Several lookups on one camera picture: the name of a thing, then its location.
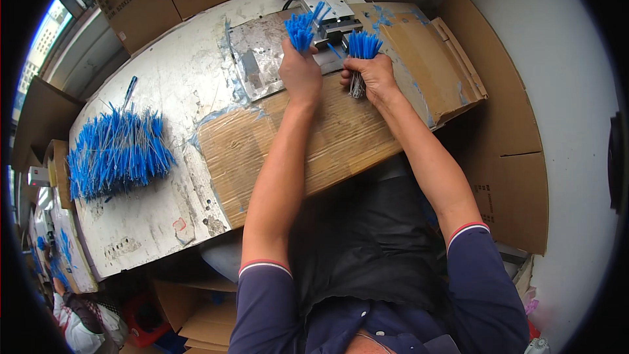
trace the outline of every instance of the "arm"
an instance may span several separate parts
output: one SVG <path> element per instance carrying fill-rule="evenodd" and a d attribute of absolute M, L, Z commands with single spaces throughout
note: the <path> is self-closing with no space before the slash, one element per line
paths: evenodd
<path fill-rule="evenodd" d="M 522 353 L 528 344 L 524 309 L 489 229 L 469 224 L 481 216 L 463 171 L 397 88 L 388 56 L 349 59 L 345 68 L 362 73 L 367 98 L 404 148 L 435 209 L 448 247 L 448 290 L 460 341 L 470 352 Z M 342 84 L 349 76 L 343 70 Z"/>
<path fill-rule="evenodd" d="M 312 57 L 316 48 L 302 55 L 285 39 L 282 49 L 284 59 L 279 75 L 290 100 L 249 201 L 242 266 L 261 259 L 288 265 L 289 230 L 304 193 L 306 140 L 323 79 Z"/>
<path fill-rule="evenodd" d="M 481 222 L 463 171 L 400 92 L 393 78 L 391 59 L 383 54 L 371 60 L 347 59 L 342 72 L 343 85 L 349 84 L 347 69 L 362 73 L 367 98 L 406 152 L 417 183 L 435 209 L 444 239 L 448 241 L 464 224 Z"/>
<path fill-rule="evenodd" d="M 323 79 L 316 49 L 302 55 L 288 39 L 282 48 L 279 75 L 290 100 L 249 201 L 229 354 L 287 352 L 299 332 L 288 236 L 304 194 L 306 140 Z"/>

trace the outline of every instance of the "hand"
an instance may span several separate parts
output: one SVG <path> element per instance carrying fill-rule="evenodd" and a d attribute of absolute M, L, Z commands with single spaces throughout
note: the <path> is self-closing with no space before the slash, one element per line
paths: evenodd
<path fill-rule="evenodd" d="M 319 52 L 315 47 L 300 54 L 290 39 L 282 42 L 284 59 L 279 66 L 279 76 L 288 90 L 290 104 L 311 109 L 313 112 L 321 99 L 323 77 L 321 68 L 313 58 Z"/>
<path fill-rule="evenodd" d="M 367 98 L 376 107 L 385 104 L 393 95 L 401 93 L 393 77 L 391 58 L 385 54 L 378 54 L 373 59 L 346 59 L 341 71 L 341 85 L 350 85 L 350 70 L 362 74 Z"/>
<path fill-rule="evenodd" d="M 57 292 L 57 294 L 63 297 L 66 293 L 66 288 L 64 287 L 64 284 L 61 282 L 61 280 L 54 277 L 52 278 L 52 284 L 55 286 L 55 291 Z"/>

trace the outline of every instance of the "pile of blue brushes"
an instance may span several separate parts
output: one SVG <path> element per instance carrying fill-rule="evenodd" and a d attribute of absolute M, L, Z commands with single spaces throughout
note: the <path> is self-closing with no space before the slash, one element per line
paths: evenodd
<path fill-rule="evenodd" d="M 374 34 L 353 30 L 349 35 L 349 56 L 358 59 L 373 59 L 382 46 L 382 41 Z M 349 95 L 353 98 L 365 96 L 365 81 L 359 71 L 352 71 Z"/>
<path fill-rule="evenodd" d="M 308 50 L 308 47 L 310 47 L 310 42 L 315 36 L 312 32 L 313 24 L 319 25 L 326 14 L 332 9 L 328 7 L 323 15 L 319 17 L 324 5 L 324 1 L 320 1 L 314 8 L 314 11 L 308 12 L 307 14 L 292 14 L 291 19 L 284 21 L 288 37 L 291 38 L 291 43 L 297 51 L 305 52 Z"/>
<path fill-rule="evenodd" d="M 176 164 L 163 144 L 162 116 L 148 109 L 114 108 L 83 125 L 76 148 L 68 155 L 70 196 L 86 201 L 136 186 L 146 186 L 153 177 L 168 175 Z"/>

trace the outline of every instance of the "left hand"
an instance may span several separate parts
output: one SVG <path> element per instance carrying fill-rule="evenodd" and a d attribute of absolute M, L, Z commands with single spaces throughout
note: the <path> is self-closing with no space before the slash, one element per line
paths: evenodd
<path fill-rule="evenodd" d="M 279 76 L 288 90 L 290 104 L 302 108 L 314 109 L 321 99 L 323 77 L 321 68 L 313 58 L 319 51 L 310 47 L 309 51 L 300 54 L 286 38 L 282 42 L 284 59 L 279 66 Z"/>

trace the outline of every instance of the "person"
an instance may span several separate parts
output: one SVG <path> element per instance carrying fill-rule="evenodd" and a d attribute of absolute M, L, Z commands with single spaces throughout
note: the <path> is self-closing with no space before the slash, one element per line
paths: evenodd
<path fill-rule="evenodd" d="M 523 305 L 466 177 L 400 92 L 388 56 L 346 59 L 340 82 L 361 73 L 419 188 L 405 175 L 367 181 L 293 234 L 323 79 L 316 49 L 300 54 L 288 39 L 282 48 L 289 103 L 249 202 L 228 352 L 523 353 Z M 420 194 L 445 239 L 447 284 L 435 272 Z M 313 227 L 322 234 L 309 241 Z"/>
<path fill-rule="evenodd" d="M 128 336 L 126 323 L 109 303 L 97 303 L 66 290 L 54 277 L 52 317 L 75 354 L 118 353 Z"/>

